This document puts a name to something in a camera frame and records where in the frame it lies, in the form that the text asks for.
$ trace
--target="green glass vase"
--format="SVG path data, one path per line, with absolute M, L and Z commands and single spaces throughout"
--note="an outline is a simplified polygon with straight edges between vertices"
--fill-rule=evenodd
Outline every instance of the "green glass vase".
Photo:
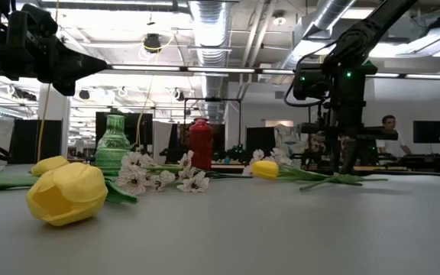
M 125 137 L 125 117 L 108 115 L 106 132 L 96 148 L 96 166 L 105 176 L 117 176 L 121 159 L 130 152 L 130 142 Z

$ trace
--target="red bottle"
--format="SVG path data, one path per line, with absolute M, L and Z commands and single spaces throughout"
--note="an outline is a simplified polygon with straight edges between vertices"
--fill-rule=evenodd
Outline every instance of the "red bottle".
M 195 124 L 189 127 L 189 149 L 194 152 L 192 165 L 203 170 L 212 168 L 212 128 L 207 119 L 196 118 Z

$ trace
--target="tulip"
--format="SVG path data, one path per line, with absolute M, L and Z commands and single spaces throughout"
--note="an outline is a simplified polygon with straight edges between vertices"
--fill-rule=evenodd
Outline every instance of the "tulip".
M 93 216 L 107 193 L 99 168 L 71 163 L 42 175 L 28 191 L 27 204 L 35 218 L 61 226 Z
M 252 165 L 252 173 L 266 180 L 275 180 L 280 169 L 274 161 L 259 160 Z
M 62 156 L 50 157 L 45 160 L 41 160 L 37 164 L 35 164 L 31 168 L 31 174 L 33 176 L 42 176 L 47 171 L 62 167 L 67 164 L 69 164 L 69 161 L 67 161 Z

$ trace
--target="man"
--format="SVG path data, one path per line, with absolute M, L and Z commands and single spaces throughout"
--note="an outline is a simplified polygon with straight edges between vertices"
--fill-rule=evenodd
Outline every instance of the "man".
M 394 116 L 385 115 L 381 122 L 383 123 L 383 127 L 386 130 L 395 130 L 396 121 Z M 377 140 L 376 145 L 378 147 L 379 153 L 388 153 L 397 158 L 412 153 L 412 151 L 403 142 L 402 136 L 400 134 L 398 134 L 397 141 Z

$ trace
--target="white table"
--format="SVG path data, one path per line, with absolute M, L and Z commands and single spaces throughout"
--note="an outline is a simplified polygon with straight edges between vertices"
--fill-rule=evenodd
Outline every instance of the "white table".
M 385 177 L 309 192 L 221 180 L 62 228 L 30 216 L 25 190 L 0 192 L 0 274 L 440 274 L 440 178 Z

